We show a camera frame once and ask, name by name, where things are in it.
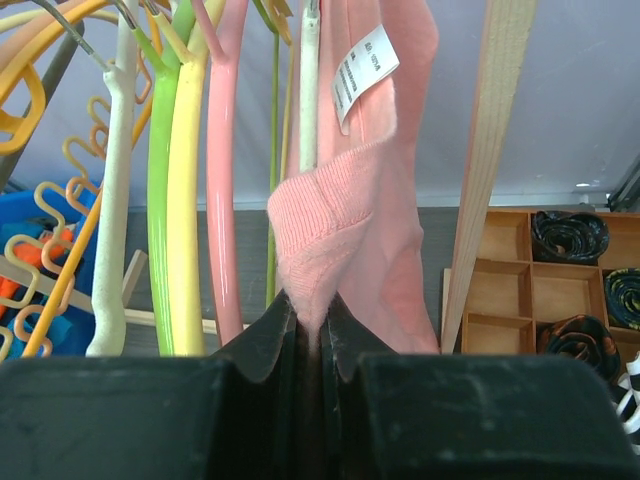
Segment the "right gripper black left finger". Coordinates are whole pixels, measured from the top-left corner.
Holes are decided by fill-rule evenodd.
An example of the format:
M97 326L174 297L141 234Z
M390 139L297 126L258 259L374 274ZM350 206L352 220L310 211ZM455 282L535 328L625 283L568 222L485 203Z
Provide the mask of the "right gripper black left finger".
M288 479L293 311L285 294L208 357L12 360L5 479Z

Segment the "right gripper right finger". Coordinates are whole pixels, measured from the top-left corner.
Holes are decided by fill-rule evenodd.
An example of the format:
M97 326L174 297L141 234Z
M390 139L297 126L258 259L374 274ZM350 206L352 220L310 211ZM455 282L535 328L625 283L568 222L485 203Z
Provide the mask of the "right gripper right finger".
M331 479L635 479L594 370L560 356L399 354L335 297L321 329Z

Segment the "pink t shirt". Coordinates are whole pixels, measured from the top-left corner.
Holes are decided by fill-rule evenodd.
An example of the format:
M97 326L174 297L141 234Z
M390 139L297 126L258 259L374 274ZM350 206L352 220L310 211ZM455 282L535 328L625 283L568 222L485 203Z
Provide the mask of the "pink t shirt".
M371 64L371 87L344 118L333 85L354 82L345 57L378 28L393 48L389 75ZM439 349L423 293L415 187L416 147L438 31L423 1L326 1L321 7L317 165L271 195L277 265L300 323L316 334L335 296L400 353Z

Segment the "cream hanger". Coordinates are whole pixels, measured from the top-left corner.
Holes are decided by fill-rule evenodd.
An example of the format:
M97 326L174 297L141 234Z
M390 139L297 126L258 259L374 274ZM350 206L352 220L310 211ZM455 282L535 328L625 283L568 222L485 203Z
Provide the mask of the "cream hanger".
M318 56L321 15L319 2L303 2L299 68L299 171L317 164Z

